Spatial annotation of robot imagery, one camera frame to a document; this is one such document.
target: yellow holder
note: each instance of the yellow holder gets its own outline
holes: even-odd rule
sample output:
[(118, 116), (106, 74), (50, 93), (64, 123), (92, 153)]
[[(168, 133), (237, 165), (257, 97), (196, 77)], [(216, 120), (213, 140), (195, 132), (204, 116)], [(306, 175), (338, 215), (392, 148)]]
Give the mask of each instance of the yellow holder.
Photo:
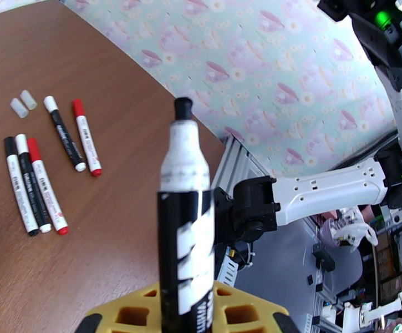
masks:
[[(279, 305), (218, 281), (214, 294), (212, 333), (299, 333)], [(95, 307), (86, 320), (91, 316), (97, 329), (81, 327), (84, 320), (76, 333), (161, 333), (159, 283)]]

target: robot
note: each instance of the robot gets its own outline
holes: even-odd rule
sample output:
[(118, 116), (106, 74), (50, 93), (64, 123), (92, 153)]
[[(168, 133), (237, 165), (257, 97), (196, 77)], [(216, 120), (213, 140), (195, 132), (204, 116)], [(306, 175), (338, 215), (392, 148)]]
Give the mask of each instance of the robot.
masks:
[[(233, 200), (216, 189), (216, 245), (253, 243), (278, 226), (347, 205), (402, 206), (402, 12), (397, 1), (319, 0), (318, 8), (336, 22), (351, 18), (354, 33), (389, 97), (398, 139), (374, 157), (347, 168), (305, 177), (244, 180), (235, 186)], [(89, 311), (76, 333), (160, 332), (159, 290), (159, 284), (151, 285)], [(278, 305), (219, 282), (213, 294), (212, 330), (216, 333), (299, 333), (288, 312)], [(231, 309), (236, 312), (227, 316)], [(355, 333), (401, 309), (402, 293), (374, 310), (372, 304), (359, 308), (345, 304), (343, 333)], [(122, 324), (126, 317), (129, 323)]]

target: brown table surface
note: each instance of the brown table surface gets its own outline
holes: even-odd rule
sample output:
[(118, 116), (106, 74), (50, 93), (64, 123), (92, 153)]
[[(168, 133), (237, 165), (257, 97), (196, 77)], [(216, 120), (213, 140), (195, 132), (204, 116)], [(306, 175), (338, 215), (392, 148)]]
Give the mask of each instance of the brown table surface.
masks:
[[(19, 119), (9, 102), (23, 89), (39, 106)], [(77, 143), (71, 101), (82, 99), (101, 177), (74, 170), (46, 95)], [(0, 14), (0, 333), (74, 331), (92, 307), (157, 280), (155, 194), (172, 105), (161, 85), (58, 1)], [(38, 139), (66, 236), (25, 232), (3, 147), (18, 133)], [(204, 126), (200, 134), (213, 176), (223, 145)]]

